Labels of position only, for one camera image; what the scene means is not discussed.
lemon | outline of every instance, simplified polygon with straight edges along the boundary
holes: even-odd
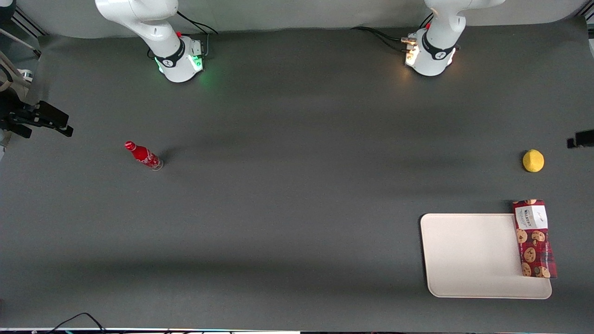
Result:
[[[522,158],[522,164],[529,172],[538,172],[545,166],[545,157],[537,150],[529,150]]]

white tray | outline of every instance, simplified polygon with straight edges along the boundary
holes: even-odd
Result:
[[[524,277],[513,214],[421,218],[429,291],[436,297],[547,299],[546,278]]]

cookie bag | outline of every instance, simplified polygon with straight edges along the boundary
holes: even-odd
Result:
[[[549,243],[549,228],[543,200],[513,203],[516,236],[524,276],[557,278],[557,265]]]

cookie illustration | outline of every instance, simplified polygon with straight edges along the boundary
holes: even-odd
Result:
[[[532,232],[532,239],[538,240],[538,241],[545,241],[545,234],[542,233],[541,231],[534,231],[534,232]]]
[[[518,244],[523,244],[528,240],[528,234],[523,229],[516,229],[516,235],[518,236]]]
[[[532,275],[532,270],[530,269],[530,266],[526,262],[522,263],[522,274],[524,276]]]
[[[536,260],[536,251],[530,247],[524,252],[524,260],[528,263],[532,263]]]
[[[536,277],[540,277],[540,278],[550,278],[551,277],[551,273],[545,267],[535,267],[534,273],[536,274]]]

coca-cola bottle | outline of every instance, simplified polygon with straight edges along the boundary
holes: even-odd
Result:
[[[138,146],[131,141],[127,141],[124,146],[127,150],[132,152],[134,159],[152,170],[158,171],[163,167],[163,161],[146,147]]]

